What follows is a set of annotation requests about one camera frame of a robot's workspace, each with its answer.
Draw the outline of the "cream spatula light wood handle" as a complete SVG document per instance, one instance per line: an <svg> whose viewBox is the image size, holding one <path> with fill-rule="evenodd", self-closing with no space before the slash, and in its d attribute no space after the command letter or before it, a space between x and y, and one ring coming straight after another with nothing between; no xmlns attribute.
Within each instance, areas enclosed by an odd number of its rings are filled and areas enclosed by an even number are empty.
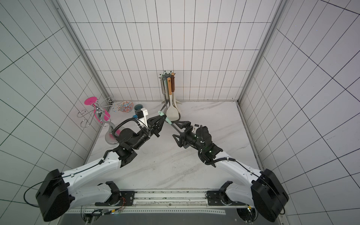
<svg viewBox="0 0 360 225"><path fill-rule="evenodd" d="M173 97L172 97L172 83L171 78L167 78L167 85L168 85L168 92L169 92L169 101L170 106L166 112L167 117L170 119L170 121L177 121L180 119L178 110L173 106Z"/></svg>

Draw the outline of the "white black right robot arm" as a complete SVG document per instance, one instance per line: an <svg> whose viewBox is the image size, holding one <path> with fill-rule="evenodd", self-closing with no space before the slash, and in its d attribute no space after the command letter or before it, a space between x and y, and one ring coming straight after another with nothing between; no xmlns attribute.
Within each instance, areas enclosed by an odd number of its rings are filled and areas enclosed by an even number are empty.
<svg viewBox="0 0 360 225"><path fill-rule="evenodd" d="M186 129L180 135L178 146L194 148L205 165L219 168L240 182L237 185L228 181L220 188L224 204L241 202L252 206L270 222L285 213L289 196L275 173L269 169L254 169L231 157L212 141L206 126L200 126L196 131L191 127Z"/></svg>

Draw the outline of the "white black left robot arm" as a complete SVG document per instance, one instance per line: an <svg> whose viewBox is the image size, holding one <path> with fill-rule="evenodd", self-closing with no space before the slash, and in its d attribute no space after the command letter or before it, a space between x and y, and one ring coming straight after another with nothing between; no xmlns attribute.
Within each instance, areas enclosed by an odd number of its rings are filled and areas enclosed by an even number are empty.
<svg viewBox="0 0 360 225"><path fill-rule="evenodd" d="M72 170L49 172L35 195L43 220L53 221L68 210L87 204L115 206L123 201L113 181L92 187L85 184L129 164L137 156L136 150L153 135L159 136L165 122L169 122L165 114L142 120L129 118L113 128L118 146L107 150L102 158Z"/></svg>

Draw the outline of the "grey spatula mint handle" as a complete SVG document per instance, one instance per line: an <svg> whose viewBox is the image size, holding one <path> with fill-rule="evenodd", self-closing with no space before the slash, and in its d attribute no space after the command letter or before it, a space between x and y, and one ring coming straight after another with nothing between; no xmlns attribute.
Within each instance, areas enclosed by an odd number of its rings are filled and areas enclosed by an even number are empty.
<svg viewBox="0 0 360 225"><path fill-rule="evenodd" d="M178 127L175 125L175 123L171 122L170 119L162 111L158 111L158 114L159 114L159 121L161 124L168 123L180 135L183 133L180 129L178 129Z"/></svg>

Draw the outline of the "cream utensil dark wood handle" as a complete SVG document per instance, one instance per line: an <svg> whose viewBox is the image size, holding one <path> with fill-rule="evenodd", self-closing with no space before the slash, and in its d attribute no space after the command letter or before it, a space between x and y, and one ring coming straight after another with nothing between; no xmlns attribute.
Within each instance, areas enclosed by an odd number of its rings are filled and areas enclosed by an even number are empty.
<svg viewBox="0 0 360 225"><path fill-rule="evenodd" d="M182 103L176 100L175 96L175 73L171 73L171 83L172 83L172 98L173 98L173 105L176 106L178 103L182 105Z"/></svg>

